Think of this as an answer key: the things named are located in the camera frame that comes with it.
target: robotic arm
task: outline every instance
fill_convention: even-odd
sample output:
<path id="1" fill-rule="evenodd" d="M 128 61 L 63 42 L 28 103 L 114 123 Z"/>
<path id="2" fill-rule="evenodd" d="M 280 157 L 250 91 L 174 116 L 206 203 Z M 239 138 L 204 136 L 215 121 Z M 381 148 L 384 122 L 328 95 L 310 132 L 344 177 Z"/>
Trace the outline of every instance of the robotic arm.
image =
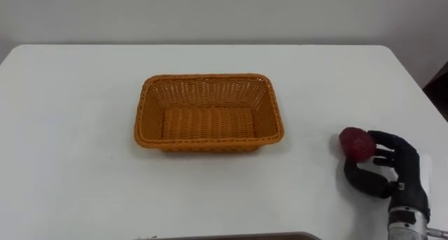
<path id="1" fill-rule="evenodd" d="M 397 181 L 358 168 L 347 159 L 344 173 L 348 182 L 357 190 L 379 198 L 391 198 L 388 212 L 388 240 L 427 240 L 428 236 L 448 239 L 448 232 L 427 227 L 430 220 L 428 197 L 420 182 L 420 156 L 406 140 L 386 132 L 369 131 L 377 145 L 373 163 L 391 167 L 398 175 Z"/>

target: orange wicker basket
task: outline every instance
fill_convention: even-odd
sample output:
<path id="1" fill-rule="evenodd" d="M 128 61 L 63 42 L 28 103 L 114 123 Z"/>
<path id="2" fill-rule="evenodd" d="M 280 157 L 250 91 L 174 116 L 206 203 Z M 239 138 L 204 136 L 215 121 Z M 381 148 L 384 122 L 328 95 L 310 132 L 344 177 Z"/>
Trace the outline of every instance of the orange wicker basket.
<path id="1" fill-rule="evenodd" d="M 248 151 L 283 135 L 272 84 L 258 74 L 153 76 L 134 127 L 140 146 L 166 151 Z"/>

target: red ball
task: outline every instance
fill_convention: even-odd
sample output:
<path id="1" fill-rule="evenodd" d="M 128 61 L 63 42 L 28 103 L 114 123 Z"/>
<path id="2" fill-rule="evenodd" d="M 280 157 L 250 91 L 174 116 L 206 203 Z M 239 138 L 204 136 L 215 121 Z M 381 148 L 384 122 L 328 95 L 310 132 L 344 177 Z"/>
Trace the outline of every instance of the red ball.
<path id="1" fill-rule="evenodd" d="M 347 158 L 355 162 L 364 162 L 373 156 L 377 145 L 364 130 L 347 127 L 339 134 L 339 142 Z"/>

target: basket rim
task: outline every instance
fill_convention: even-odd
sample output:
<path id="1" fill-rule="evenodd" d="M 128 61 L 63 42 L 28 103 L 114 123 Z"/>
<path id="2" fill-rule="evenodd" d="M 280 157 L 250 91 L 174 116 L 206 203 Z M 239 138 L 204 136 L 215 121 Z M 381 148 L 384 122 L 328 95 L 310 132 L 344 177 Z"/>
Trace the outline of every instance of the basket rim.
<path id="1" fill-rule="evenodd" d="M 263 136 L 263 137 L 247 137 L 247 138 L 221 138 L 221 139 L 208 139 L 208 138 L 200 138 L 200 139 L 145 139 L 141 134 L 140 126 L 141 126 L 141 117 L 143 115 L 143 106 L 146 103 L 146 96 L 148 94 L 150 84 L 155 83 L 164 79 L 170 80 L 185 80 L 185 79 L 205 79 L 205 78 L 261 78 L 262 82 L 264 82 L 267 92 L 270 98 L 270 106 L 273 108 L 274 117 L 275 117 L 275 125 L 277 132 L 271 136 Z M 277 99 L 275 97 L 274 89 L 272 87 L 271 81 L 264 75 L 260 75 L 258 73 L 223 73 L 223 74 L 162 74 L 152 76 L 146 79 L 143 84 L 142 91 L 140 94 L 139 105 L 137 106 L 135 126 L 134 126 L 134 138 L 135 141 L 142 147 L 145 148 L 165 148 L 165 147 L 173 147 L 173 148 L 187 148 L 189 146 L 200 146 L 201 147 L 219 147 L 219 146 L 236 146 L 236 147 L 249 147 L 249 146 L 263 146 L 267 144 L 272 144 L 279 142 L 284 136 L 284 127 L 281 121 L 281 116 L 279 112 L 279 106 L 277 103 Z"/>

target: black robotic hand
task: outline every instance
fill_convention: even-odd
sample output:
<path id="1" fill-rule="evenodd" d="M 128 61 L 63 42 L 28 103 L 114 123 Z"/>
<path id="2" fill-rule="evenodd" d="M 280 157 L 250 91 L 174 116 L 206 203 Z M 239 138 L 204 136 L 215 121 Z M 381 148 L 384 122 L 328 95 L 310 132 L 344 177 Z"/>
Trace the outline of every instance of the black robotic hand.
<path id="1" fill-rule="evenodd" d="M 398 175 L 397 185 L 391 192 L 389 209 L 408 206 L 422 212 L 429 222 L 428 197 L 420 181 L 420 156 L 406 140 L 386 132 L 368 131 L 375 142 L 393 150 L 376 149 L 373 163 L 393 167 Z"/>
<path id="2" fill-rule="evenodd" d="M 406 206 L 422 212 L 427 221 L 430 218 L 428 197 L 420 182 L 420 156 L 406 140 L 380 131 L 368 131 L 377 145 L 391 150 L 377 148 L 374 164 L 392 167 L 398 175 L 397 181 L 389 182 L 385 177 L 371 171 L 359 169 L 355 162 L 346 160 L 344 172 L 347 180 L 357 190 L 368 195 L 391 197 L 389 210 Z"/>

